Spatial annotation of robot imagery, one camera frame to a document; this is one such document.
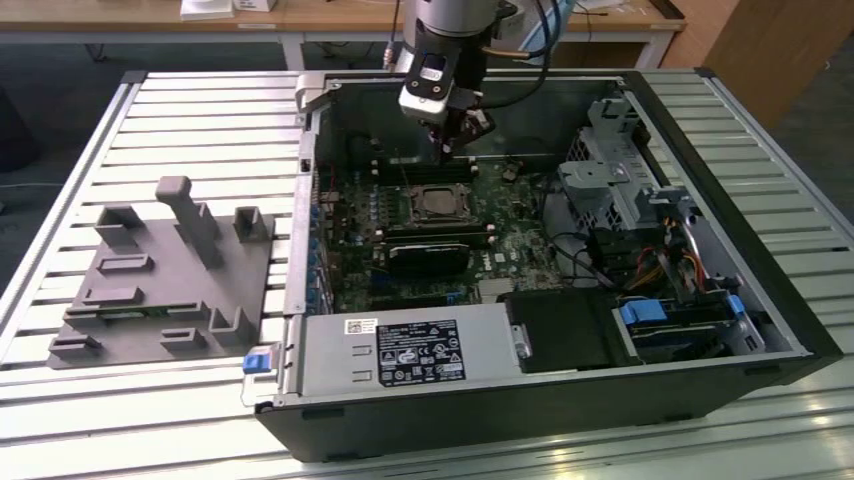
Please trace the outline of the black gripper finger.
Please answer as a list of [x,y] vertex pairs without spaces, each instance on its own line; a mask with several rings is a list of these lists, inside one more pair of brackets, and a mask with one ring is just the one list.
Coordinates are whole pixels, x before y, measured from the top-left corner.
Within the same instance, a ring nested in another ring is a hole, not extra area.
[[456,148],[462,148],[490,134],[496,128],[492,115],[483,109],[467,110],[462,117]]
[[434,157],[439,165],[447,163],[452,158],[454,141],[456,135],[458,121],[454,118],[446,118],[440,124],[431,127]]

